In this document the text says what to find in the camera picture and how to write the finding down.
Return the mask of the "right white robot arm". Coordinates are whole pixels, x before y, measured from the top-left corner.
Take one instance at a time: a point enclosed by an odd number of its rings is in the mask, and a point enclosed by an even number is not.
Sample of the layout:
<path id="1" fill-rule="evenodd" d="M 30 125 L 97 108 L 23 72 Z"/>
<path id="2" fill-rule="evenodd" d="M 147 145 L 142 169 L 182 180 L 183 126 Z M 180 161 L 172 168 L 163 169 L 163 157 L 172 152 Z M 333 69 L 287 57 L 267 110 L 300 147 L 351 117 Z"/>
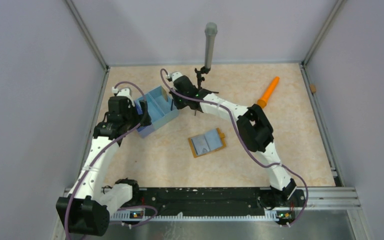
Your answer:
<path id="1" fill-rule="evenodd" d="M 294 173 L 281 161 L 275 146 L 274 129 L 257 104 L 243 106 L 218 97 L 207 89 L 199 89 L 184 74 L 160 70 L 164 85 L 172 83 L 169 92 L 177 109 L 190 108 L 230 121 L 239 142 L 259 166 L 266 169 L 273 200 L 279 206 L 287 206 L 294 198 L 297 184 Z"/>

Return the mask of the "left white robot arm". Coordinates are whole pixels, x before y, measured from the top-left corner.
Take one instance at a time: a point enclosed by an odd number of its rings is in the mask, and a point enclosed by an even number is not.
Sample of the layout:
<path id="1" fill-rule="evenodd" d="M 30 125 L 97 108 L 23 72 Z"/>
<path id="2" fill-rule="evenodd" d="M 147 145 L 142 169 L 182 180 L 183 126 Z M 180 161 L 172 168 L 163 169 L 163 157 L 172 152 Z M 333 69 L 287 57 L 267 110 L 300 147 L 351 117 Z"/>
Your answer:
<path id="1" fill-rule="evenodd" d="M 117 183 L 108 193 L 102 192 L 110 163 L 123 138 L 151 124 L 145 94 L 135 102 L 129 87 L 114 87 L 112 93 L 103 121 L 94 127 L 89 154 L 78 179 L 68 195 L 56 202 L 68 240 L 71 234 L 103 236 L 110 217 L 119 207 L 123 204 L 134 207 L 140 202 L 141 194 L 128 183 Z"/>

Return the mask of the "black tripod stand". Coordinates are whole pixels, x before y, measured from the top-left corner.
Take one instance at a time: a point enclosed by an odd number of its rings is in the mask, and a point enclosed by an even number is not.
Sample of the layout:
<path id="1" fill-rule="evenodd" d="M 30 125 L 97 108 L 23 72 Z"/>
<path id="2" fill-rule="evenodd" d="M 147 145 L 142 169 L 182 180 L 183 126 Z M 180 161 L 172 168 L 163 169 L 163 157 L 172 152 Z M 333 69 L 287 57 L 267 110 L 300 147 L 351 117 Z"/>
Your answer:
<path id="1" fill-rule="evenodd" d="M 196 89 L 195 93 L 193 94 L 193 96 L 196 99 L 200 99 L 200 100 L 203 99 L 203 97 L 200 96 L 201 92 L 203 92 L 205 94 L 210 94 L 210 93 L 218 94 L 219 93 L 218 91 L 211 91 L 211 90 L 202 88 L 202 82 L 205 81 L 204 75 L 208 74 L 210 72 L 210 70 L 211 70 L 210 68 L 207 68 L 205 66 L 201 67 L 200 70 L 198 70 L 197 68 L 194 69 L 194 72 L 196 73 L 196 78 L 197 78 L 197 89 Z"/>

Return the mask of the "blue compartment organizer box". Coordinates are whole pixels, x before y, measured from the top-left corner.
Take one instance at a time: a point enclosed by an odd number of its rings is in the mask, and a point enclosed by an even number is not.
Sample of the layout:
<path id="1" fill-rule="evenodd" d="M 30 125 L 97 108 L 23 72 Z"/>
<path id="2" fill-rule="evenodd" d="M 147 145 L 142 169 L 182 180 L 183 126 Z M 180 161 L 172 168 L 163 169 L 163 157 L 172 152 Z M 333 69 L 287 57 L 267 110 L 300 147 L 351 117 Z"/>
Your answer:
<path id="1" fill-rule="evenodd" d="M 168 102 L 166 102 L 162 98 L 161 89 L 164 88 L 158 86 L 145 94 L 151 125 L 141 126 L 137 129 L 141 138 L 146 138 L 179 116 L 179 111 L 174 106 L 173 99 L 167 93 Z"/>

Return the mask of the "grey microphone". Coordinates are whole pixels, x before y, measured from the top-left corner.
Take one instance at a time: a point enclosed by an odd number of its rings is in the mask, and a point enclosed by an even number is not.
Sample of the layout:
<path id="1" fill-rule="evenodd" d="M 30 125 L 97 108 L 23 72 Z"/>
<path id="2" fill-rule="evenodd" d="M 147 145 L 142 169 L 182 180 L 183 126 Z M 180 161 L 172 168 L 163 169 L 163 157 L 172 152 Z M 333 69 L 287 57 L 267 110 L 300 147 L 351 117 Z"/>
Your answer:
<path id="1" fill-rule="evenodd" d="M 204 67 L 206 69 L 211 69 L 215 38 L 218 33 L 217 24 L 214 22 L 208 22 L 205 26 L 205 55 L 204 55 Z"/>

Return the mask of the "orange marker pen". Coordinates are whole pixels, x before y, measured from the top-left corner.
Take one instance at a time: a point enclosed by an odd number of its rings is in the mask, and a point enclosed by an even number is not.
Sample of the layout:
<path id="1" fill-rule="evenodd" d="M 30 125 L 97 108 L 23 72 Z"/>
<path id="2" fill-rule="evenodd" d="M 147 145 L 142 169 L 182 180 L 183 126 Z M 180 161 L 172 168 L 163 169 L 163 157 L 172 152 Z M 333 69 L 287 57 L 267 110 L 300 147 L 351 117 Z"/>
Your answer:
<path id="1" fill-rule="evenodd" d="M 276 76 L 272 81 L 271 83 L 267 86 L 265 92 L 262 94 L 262 96 L 257 100 L 257 105 L 260 106 L 262 109 L 264 109 L 268 102 L 269 102 L 269 99 L 271 97 L 271 95 L 273 94 L 274 90 L 276 89 L 278 83 L 280 81 L 280 77 L 279 76 Z"/>

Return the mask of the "small wooden block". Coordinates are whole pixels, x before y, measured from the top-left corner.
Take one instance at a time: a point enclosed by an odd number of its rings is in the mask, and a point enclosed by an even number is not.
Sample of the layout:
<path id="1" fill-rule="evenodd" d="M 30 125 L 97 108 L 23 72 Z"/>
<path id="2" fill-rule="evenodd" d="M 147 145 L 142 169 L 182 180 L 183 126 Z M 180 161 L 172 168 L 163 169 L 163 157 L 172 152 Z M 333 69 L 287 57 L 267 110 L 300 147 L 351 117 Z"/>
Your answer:
<path id="1" fill-rule="evenodd" d="M 310 84 L 310 85 L 309 85 L 309 89 L 310 89 L 310 92 L 311 92 L 312 94 L 314 94 L 314 93 L 317 92 L 317 88 L 316 88 L 316 86 L 315 86 L 314 84 Z"/>

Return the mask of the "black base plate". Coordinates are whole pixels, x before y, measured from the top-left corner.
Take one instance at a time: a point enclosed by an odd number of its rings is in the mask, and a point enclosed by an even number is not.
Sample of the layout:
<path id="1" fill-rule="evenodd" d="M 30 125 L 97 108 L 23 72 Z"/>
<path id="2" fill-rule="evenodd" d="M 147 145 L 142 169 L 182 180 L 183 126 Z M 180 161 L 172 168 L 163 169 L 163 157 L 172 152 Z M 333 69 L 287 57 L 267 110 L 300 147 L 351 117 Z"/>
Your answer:
<path id="1" fill-rule="evenodd" d="M 277 208 L 297 210 L 305 199 L 300 189 L 285 197 L 266 187 L 150 187 L 135 189 L 122 207 L 151 206 L 158 217 L 262 217 Z"/>

